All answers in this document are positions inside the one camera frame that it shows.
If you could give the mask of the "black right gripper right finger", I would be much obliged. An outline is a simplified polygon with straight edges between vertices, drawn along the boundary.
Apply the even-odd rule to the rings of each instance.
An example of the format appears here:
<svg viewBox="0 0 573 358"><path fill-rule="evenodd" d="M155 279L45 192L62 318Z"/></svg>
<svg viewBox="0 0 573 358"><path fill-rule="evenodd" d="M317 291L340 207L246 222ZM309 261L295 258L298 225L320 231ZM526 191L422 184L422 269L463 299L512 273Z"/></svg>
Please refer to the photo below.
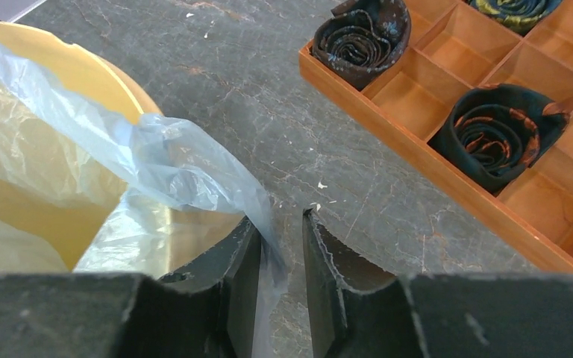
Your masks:
<svg viewBox="0 0 573 358"><path fill-rule="evenodd" d="M302 221L315 357L573 357L572 275L396 275Z"/></svg>

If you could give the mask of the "translucent blue trash bag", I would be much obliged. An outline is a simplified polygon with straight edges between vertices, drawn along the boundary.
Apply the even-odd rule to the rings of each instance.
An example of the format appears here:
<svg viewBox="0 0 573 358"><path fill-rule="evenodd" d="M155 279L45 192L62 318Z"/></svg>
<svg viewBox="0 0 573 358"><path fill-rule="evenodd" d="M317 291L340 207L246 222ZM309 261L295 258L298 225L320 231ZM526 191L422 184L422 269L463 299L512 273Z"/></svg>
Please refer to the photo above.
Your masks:
<svg viewBox="0 0 573 358"><path fill-rule="evenodd" d="M194 122L145 113L99 59L51 34L36 41L33 32L0 22L0 82L37 117L121 178L129 190L177 211L239 214L239 223L249 219L258 229L260 273L250 357L272 357L269 316L286 289L287 275L266 190ZM109 273L143 274L63 274Z"/></svg>

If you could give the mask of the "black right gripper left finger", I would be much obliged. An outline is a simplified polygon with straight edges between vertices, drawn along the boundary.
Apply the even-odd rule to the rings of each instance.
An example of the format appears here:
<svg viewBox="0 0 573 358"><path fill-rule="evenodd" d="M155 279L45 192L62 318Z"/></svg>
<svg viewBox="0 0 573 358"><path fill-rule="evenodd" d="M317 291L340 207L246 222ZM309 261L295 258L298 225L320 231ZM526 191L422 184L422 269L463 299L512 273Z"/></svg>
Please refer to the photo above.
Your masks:
<svg viewBox="0 0 573 358"><path fill-rule="evenodd" d="M261 239L243 219L159 279L0 275L0 357L250 357Z"/></svg>

